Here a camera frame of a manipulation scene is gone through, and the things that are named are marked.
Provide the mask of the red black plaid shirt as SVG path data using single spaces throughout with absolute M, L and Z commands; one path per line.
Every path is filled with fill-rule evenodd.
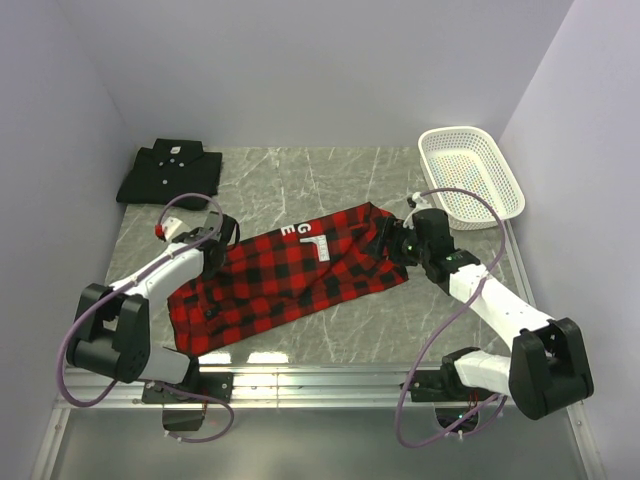
M 370 202 L 245 239 L 168 299 L 176 349 L 200 356 L 408 279 L 377 243 L 396 217 Z

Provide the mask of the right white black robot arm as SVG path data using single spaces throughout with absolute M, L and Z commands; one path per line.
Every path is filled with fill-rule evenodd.
M 427 278 L 480 317 L 507 344 L 506 356 L 467 347 L 443 357 L 438 371 L 412 374 L 415 401 L 463 401 L 473 393 L 511 398 L 538 420 L 594 393 L 579 326 L 556 320 L 519 298 L 472 253 L 459 249 L 440 209 L 413 213 L 409 223 L 386 219 L 377 256 L 397 265 L 421 266 Z

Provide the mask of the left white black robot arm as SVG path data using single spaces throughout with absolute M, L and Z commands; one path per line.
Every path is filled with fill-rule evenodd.
M 155 226 L 155 234 L 167 243 L 159 257 L 124 279 L 83 290 L 64 359 L 122 383 L 164 382 L 177 401 L 189 402 L 202 386 L 193 371 L 197 361 L 153 342 L 151 316 L 179 287 L 217 273 L 227 245 L 239 239 L 239 224 L 211 211 L 202 227 L 190 230 L 169 217 Z

